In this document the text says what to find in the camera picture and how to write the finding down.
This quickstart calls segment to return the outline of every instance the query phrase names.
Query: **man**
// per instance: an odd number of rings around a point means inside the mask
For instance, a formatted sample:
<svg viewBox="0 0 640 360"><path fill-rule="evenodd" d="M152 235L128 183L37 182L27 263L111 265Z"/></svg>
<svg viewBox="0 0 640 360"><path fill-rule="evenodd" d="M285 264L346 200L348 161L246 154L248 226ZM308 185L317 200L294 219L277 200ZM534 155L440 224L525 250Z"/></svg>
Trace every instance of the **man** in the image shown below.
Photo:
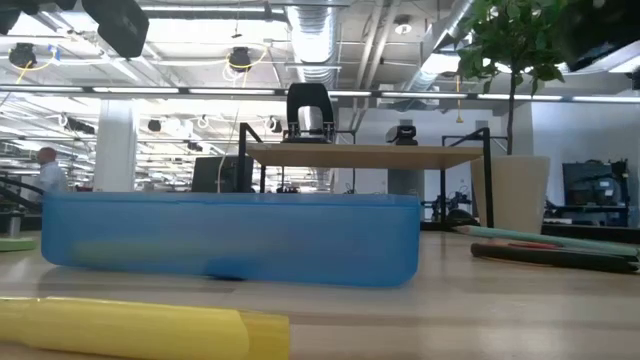
<svg viewBox="0 0 640 360"><path fill-rule="evenodd" d="M34 185L44 190L44 192L67 191L67 176L58 166L57 156L58 153L49 147L38 151L40 175L38 175Z"/></svg>

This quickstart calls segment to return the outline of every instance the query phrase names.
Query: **ceiling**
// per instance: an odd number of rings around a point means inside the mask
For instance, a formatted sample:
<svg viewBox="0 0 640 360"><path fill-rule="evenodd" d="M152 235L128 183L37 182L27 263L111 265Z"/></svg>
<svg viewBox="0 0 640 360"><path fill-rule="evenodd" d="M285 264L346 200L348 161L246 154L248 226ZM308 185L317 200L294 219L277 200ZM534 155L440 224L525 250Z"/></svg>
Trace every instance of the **ceiling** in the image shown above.
<svg viewBox="0 0 640 360"><path fill-rule="evenodd" d="M303 1L270 1L274 9L282 4ZM196 19L193 6L217 6L237 9L255 6L262 1L151 1L140 0L140 5L151 7L170 5L175 11L168 18L152 18L143 56L137 59L120 58L96 34L97 24L81 11L41 13L36 17L22 15L9 36L0 37L0 54L7 54L17 42L36 45L40 71L27 72L21 84L47 85L104 85L104 86L184 86L184 87L251 87L286 88L299 81L297 59L291 44L291 31L285 22L266 22L245 19ZM371 17L376 1L334 0L307 1L338 5L338 58L337 87L353 89L367 33L373 31ZM399 84L411 78L422 66L422 41L429 24L445 18L453 0L402 1L399 15L410 15L412 31L399 35L391 31L382 53L373 86ZM378 26L378 37L386 17L385 8ZM51 46L59 51L59 59L51 61ZM226 56L234 47L246 46L252 61L262 59L245 76L233 76L228 71ZM15 83L21 75L0 55L0 83ZM440 76L435 86L441 91L455 91L452 77ZM481 91L482 84L466 82L462 91ZM549 83L542 94L588 93L615 94L628 86L624 75L588 74L567 77L567 83ZM493 92L504 93L506 79L497 79ZM525 84L519 92L527 93ZM7 94L0 94L5 99ZM0 137L38 136L55 137L55 141L4 141L3 155L17 160L0 163L0 171L27 174L37 169L32 151L43 145L56 147L69 159L64 163L74 169L70 175L75 183L90 185L95 156L95 142L72 141L76 134L61 126L60 114L98 127L100 99L37 97L12 94L5 99L0 113ZM281 101L234 100L134 100L140 113L140 138L180 138L217 140L204 153L194 153L185 144L145 144L138 149L138 181L154 181L165 185L186 186L191 177L193 159L204 155L237 153L233 140L237 138L237 123L249 122L266 141L279 141L282 134L272 133L265 125L269 119L286 119L286 104ZM465 102L463 108L502 111L502 103ZM440 110L456 108L457 101L441 101ZM160 133L147 129L149 120L166 123ZM292 182L312 182L313 175L306 169L287 171ZM270 184L279 179L277 170L270 172Z"/></svg>

